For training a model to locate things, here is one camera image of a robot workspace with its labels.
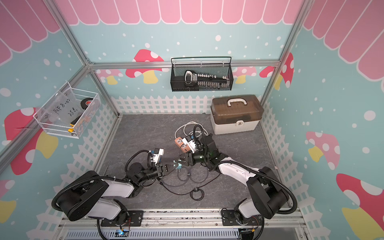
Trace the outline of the teal usb charger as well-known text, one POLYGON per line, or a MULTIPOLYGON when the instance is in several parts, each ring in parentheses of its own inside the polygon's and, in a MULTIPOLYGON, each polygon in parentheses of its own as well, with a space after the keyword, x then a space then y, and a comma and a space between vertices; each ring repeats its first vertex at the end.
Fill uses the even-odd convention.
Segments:
POLYGON ((175 166, 175 169, 177 170, 177 172, 180 172, 180 170, 182 169, 182 164, 179 163, 178 161, 174 161, 174 166, 175 166))

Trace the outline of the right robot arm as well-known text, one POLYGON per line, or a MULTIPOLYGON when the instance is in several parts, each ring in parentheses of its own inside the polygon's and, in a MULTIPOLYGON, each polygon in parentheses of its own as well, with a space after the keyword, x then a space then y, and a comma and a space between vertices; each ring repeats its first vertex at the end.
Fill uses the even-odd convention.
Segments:
POLYGON ((275 214, 289 215, 297 210, 298 201, 293 192, 278 181, 270 168, 251 168, 236 162, 218 150, 212 135, 178 137, 175 143, 183 151, 176 161, 178 164, 201 163, 209 171, 229 176, 248 188, 250 199, 244 199, 233 210, 238 224, 245 225, 256 216, 271 219, 275 214))

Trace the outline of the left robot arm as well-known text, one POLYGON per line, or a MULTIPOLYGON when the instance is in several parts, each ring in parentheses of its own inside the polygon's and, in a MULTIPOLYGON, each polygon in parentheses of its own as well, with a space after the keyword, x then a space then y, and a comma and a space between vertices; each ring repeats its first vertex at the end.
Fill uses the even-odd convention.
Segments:
POLYGON ((178 167, 176 163, 162 162, 163 154, 163 149, 138 151, 126 162, 123 179, 88 171, 54 196, 52 208, 65 213, 73 222, 88 217, 124 225, 131 216, 119 198, 136 197, 144 189, 145 182, 161 180, 178 167), (146 168, 133 161, 141 153, 147 155, 146 168))

